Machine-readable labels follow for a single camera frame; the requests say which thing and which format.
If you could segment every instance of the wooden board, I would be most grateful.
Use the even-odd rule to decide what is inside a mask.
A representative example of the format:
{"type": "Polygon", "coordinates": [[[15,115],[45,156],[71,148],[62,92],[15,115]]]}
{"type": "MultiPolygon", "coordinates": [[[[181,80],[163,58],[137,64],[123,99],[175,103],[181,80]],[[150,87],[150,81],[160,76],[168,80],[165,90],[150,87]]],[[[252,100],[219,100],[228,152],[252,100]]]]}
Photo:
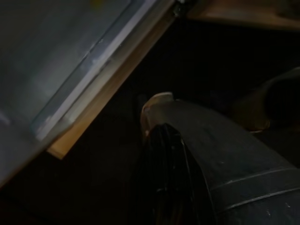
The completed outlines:
{"type": "Polygon", "coordinates": [[[148,32],[141,43],[135,48],[135,50],[133,50],[121,67],[119,67],[119,69],[114,73],[112,78],[103,86],[103,88],[75,121],[74,125],[50,146],[47,150],[50,154],[59,159],[63,159],[63,157],[69,152],[87,127],[101,112],[115,92],[173,21],[174,18],[172,12],[168,11],[148,32]]]}
{"type": "Polygon", "coordinates": [[[188,14],[194,20],[262,27],[300,30],[300,21],[277,14],[276,0],[207,0],[188,14]]]}

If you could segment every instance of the floor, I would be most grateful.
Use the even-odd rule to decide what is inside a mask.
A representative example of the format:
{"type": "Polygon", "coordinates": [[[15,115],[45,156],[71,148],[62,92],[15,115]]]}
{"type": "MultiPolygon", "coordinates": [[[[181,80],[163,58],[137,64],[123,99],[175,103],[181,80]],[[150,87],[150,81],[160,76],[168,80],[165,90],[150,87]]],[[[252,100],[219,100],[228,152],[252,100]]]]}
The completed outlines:
{"type": "MultiPolygon", "coordinates": [[[[127,224],[141,151],[133,99],[173,91],[210,104],[211,90],[249,90],[300,65],[300,33],[177,20],[70,153],[40,154],[0,191],[1,224],[127,224]]],[[[258,134],[300,166],[299,134],[258,134]]]]}

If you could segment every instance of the wooden edge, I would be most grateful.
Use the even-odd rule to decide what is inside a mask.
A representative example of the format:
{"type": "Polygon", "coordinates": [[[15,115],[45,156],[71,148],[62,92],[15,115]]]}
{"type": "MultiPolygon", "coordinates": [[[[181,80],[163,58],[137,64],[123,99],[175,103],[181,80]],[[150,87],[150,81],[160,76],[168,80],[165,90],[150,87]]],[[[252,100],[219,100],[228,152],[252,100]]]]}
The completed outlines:
{"type": "Polygon", "coordinates": [[[226,0],[208,0],[196,5],[188,14],[189,19],[218,23],[255,26],[267,29],[300,30],[300,21],[277,15],[276,5],[246,5],[244,0],[228,3],[226,0]]]}
{"type": "Polygon", "coordinates": [[[116,71],[112,78],[105,84],[96,97],[89,103],[73,126],[48,148],[47,152],[63,159],[72,146],[88,128],[91,122],[97,117],[108,101],[116,93],[119,87],[129,77],[132,71],[145,57],[152,46],[163,35],[166,29],[174,21],[173,15],[168,11],[162,19],[154,26],[143,41],[135,48],[122,66],[116,71]]]}

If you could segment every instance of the dark floor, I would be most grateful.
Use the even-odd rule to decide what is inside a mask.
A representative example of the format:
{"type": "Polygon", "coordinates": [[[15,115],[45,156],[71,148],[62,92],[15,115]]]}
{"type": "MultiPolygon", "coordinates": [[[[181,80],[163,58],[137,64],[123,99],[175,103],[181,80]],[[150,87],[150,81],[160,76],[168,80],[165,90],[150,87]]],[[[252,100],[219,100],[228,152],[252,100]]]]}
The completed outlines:
{"type": "MultiPolygon", "coordinates": [[[[141,151],[132,100],[174,91],[209,103],[210,90],[247,90],[300,66],[300,33],[176,21],[64,160],[40,154],[0,192],[1,224],[123,225],[141,151]]],[[[300,135],[258,137],[300,166],[300,135]]]]}

